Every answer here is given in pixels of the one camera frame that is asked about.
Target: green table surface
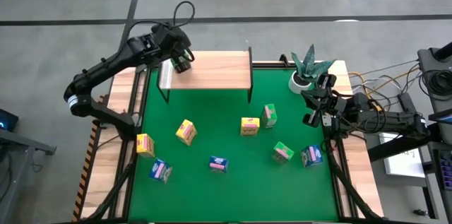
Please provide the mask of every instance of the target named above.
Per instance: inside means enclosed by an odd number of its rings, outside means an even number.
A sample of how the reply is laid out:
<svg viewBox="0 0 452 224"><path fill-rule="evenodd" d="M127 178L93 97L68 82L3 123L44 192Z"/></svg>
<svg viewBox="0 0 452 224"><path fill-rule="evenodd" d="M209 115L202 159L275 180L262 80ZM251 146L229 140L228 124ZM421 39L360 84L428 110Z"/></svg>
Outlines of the green table surface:
<svg viewBox="0 0 452 224"><path fill-rule="evenodd" d="M251 104L245 90L172 90L166 104L151 73L143 133L155 141L158 158L173 167L166 184L149 178L155 159L138 157L129 218L147 221L337 220L329 166L305 168L300 151L323 140L321 127L302 123L308 113L288 88L291 70L254 69ZM275 104L278 121L257 136L240 136L242 117L260 117ZM198 135L191 146L176 130L184 119ZM281 165L272 158L278 141L295 151ZM211 155L227 158L227 173L212 172Z"/></svg>

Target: wooden shelf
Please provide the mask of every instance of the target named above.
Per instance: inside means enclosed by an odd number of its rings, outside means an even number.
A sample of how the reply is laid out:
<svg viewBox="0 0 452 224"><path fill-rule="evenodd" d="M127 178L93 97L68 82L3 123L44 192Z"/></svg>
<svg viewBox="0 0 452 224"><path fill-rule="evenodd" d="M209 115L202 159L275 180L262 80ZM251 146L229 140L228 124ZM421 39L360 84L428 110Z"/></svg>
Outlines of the wooden shelf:
<svg viewBox="0 0 452 224"><path fill-rule="evenodd" d="M159 87L169 89L250 89L248 51L197 51L191 69L176 73L170 60L162 64Z"/></svg>

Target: green leaves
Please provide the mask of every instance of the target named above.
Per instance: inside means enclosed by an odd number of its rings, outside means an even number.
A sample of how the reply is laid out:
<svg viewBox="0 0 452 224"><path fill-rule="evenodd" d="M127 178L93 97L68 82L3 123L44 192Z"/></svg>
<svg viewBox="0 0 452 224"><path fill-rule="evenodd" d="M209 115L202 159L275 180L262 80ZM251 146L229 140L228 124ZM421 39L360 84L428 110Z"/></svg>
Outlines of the green leaves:
<svg viewBox="0 0 452 224"><path fill-rule="evenodd" d="M316 55L314 51L314 44L310 46L303 62L298 59L297 54L295 53L292 53L292 59L297 67L298 76L311 83L315 83L319 75L328 72L328 69L336 61L334 59L333 61L322 61L315 63Z"/></svg>
<svg viewBox="0 0 452 224"><path fill-rule="evenodd" d="M334 59L333 61L323 61L315 64L314 68L312 69L311 75L317 78L317 76L328 72L328 69L331 67L331 65L333 65L335 61L336 59Z"/></svg>
<svg viewBox="0 0 452 224"><path fill-rule="evenodd" d="M295 66L297 67L298 76L301 77L306 71L306 66L298 59L297 54L294 52L292 53L292 60L294 60Z"/></svg>
<svg viewBox="0 0 452 224"><path fill-rule="evenodd" d="M316 61L314 44L312 44L304 57L303 64L306 66L306 71L303 74L310 75L314 69L314 62Z"/></svg>

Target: wooden frame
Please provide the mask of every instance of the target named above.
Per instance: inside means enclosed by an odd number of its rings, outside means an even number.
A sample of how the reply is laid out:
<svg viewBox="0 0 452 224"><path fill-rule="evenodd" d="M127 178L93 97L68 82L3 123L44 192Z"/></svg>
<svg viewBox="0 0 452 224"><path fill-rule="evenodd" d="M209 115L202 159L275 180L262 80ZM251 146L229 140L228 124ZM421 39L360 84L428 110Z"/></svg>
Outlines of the wooden frame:
<svg viewBox="0 0 452 224"><path fill-rule="evenodd" d="M280 64L284 67L283 62L279 61L255 61L254 64ZM334 65L329 69L329 73L333 73L337 76L337 81L334 89L342 94L351 94L352 89L350 86L350 80L348 79L347 67L344 61L336 61ZM112 88L109 94L108 108L115 110L116 112L123 112L129 106L129 102L133 91L133 81L136 76L135 68L124 69L118 73L112 81ZM138 77L138 90L135 99L135 105L133 112L138 112L141 108L141 98L143 96L145 73L137 73ZM102 202L104 197L110 191L114 184L115 173L117 171L119 151L121 149L121 139L116 138L113 141L105 144L101 148L97 149L100 143L103 143L117 134L114 128L103 129L99 131L99 135L94 142L94 150L90 156L91 172L86 174L87 179L84 181L84 186L78 190L76 210L73 212L73 220L88 217ZM374 176L371 170L371 164L369 156L367 155L367 148L365 142L360 138L349 137L344 142L345 156L343 160L347 161L348 171L353 186L359 192L361 197L371 207L371 209L379 214L383 215L381 203L379 200L378 191L376 189ZM133 148L133 142L129 142L128 153L126 159L129 159L131 155L131 149ZM336 160L340 163L339 152L335 152ZM338 181L338 188L340 192L340 199L343 205L344 217L354 217L352 209L349 206L349 197L343 185ZM124 206L124 192L127 187L126 184L121 188L119 193L119 200L116 207L116 216L121 216L121 212ZM358 210L358 216L363 217L362 213Z"/></svg>

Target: cardboard box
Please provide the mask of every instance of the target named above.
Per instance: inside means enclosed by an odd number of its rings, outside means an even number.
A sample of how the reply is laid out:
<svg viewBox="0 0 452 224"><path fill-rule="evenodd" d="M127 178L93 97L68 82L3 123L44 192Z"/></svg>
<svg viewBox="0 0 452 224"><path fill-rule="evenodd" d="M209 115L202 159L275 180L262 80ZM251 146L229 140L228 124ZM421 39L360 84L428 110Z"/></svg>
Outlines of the cardboard box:
<svg viewBox="0 0 452 224"><path fill-rule="evenodd" d="M319 145L308 146L302 150L302 161L304 167L318 165L323 162L322 153Z"/></svg>
<svg viewBox="0 0 452 224"><path fill-rule="evenodd" d="M242 125L240 126L240 135L255 136L259 131L259 118L242 117Z"/></svg>
<svg viewBox="0 0 452 224"><path fill-rule="evenodd" d="M261 126L265 128L273 128L276 124L276 110L274 104L267 104L263 106L261 115Z"/></svg>
<svg viewBox="0 0 452 224"><path fill-rule="evenodd" d="M161 159L155 160L152 170L150 171L149 177L156 179L157 181L167 183L168 177L172 172L172 166Z"/></svg>
<svg viewBox="0 0 452 224"><path fill-rule="evenodd" d="M294 155L294 151L290 150L284 143L278 142L273 148L273 158L281 164L289 161Z"/></svg>
<svg viewBox="0 0 452 224"><path fill-rule="evenodd" d="M186 145L190 146L193 138L197 135L197 130L189 120L185 119L179 129L176 131L176 136Z"/></svg>
<svg viewBox="0 0 452 224"><path fill-rule="evenodd" d="M227 171L229 161L225 158L219 158L215 156L210 157L209 167L212 171L224 172Z"/></svg>
<svg viewBox="0 0 452 224"><path fill-rule="evenodd" d="M136 135L136 153L145 157L155 157L154 140L147 134Z"/></svg>

